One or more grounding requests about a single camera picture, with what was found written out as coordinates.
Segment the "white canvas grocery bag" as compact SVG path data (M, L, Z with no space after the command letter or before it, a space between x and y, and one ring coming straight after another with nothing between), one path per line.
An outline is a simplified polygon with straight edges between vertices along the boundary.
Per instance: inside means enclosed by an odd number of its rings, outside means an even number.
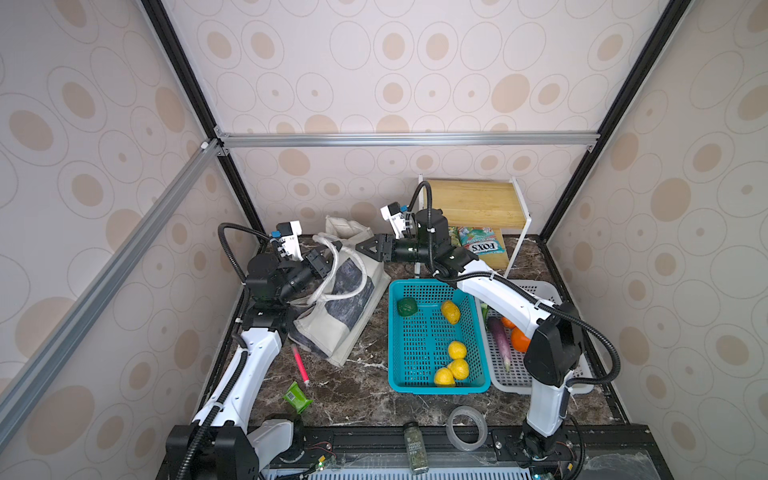
M325 230L313 236L327 249L334 241L341 250L331 255L331 272L311 295L299 300L304 311L288 324L288 336L335 367L348 359L367 326L391 277L382 263L364 256L355 246L373 238L372 230L356 221L328 216Z

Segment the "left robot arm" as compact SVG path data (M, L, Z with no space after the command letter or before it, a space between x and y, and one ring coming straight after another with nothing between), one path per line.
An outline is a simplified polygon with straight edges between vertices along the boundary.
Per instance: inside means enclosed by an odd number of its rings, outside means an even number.
M223 249L245 288L243 327L237 349L211 397L187 425L166 441L170 479L258 479L279 454L292 448L295 426L269 420L254 432L249 417L266 373L279 354L288 322L300 310L291 300L316 279L326 280L338 265L342 244L331 240L302 260L258 254L242 269Z

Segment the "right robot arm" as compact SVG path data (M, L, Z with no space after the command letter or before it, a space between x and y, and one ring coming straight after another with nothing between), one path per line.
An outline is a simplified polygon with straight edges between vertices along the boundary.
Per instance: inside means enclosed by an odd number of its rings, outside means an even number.
M540 438L561 428L567 395L577 384L609 384L621 371L618 350L595 327L581 320L566 304L556 305L514 284L488 266L478 255L451 243L447 219L428 208L410 216L404 234L376 234L355 250L382 263L420 263L433 277L451 284L510 319L530 340L524 365L532 378L532 393L525 426ZM598 378L577 377L575 366L584 353L584 335L600 341L612 367Z

